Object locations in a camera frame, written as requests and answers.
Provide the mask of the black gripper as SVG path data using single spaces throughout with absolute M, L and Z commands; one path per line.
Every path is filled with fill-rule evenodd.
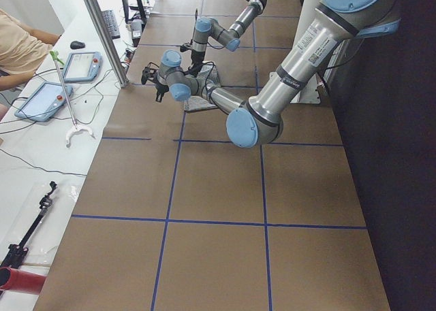
M 191 66 L 190 70 L 193 77 L 197 76 L 197 71 L 200 71 L 204 62 L 204 51 L 191 51 Z
M 162 84 L 158 78 L 154 79 L 154 83 L 157 90 L 155 101 L 161 103 L 161 99 L 163 99 L 166 92 L 168 92 L 168 86 L 166 84 Z

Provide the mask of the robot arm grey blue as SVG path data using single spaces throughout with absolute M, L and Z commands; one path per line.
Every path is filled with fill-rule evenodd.
M 196 76 L 201 71 L 210 38 L 231 52 L 240 46 L 241 37 L 254 19 L 263 13 L 267 4 L 267 0 L 245 1 L 246 7 L 228 27 L 221 25 L 216 18 L 202 16 L 196 19 L 191 41 L 180 47 L 180 51 L 191 51 L 188 74 Z
M 271 143 L 281 135 L 282 111 L 341 42 L 394 33 L 400 22 L 400 0 L 320 0 L 311 24 L 262 90 L 244 100 L 198 74 L 205 64 L 209 39 L 228 50 L 237 49 L 241 36 L 267 4 L 267 0 L 245 1 L 246 8 L 229 29 L 213 18 L 196 20 L 191 42 L 181 46 L 182 51 L 191 51 L 192 64 L 188 70 L 181 67 L 180 52 L 167 50 L 158 66 L 143 69 L 141 78 L 142 83 L 155 85 L 157 101 L 170 93 L 176 101 L 199 96 L 218 107 L 227 114 L 229 139 L 241 148 Z

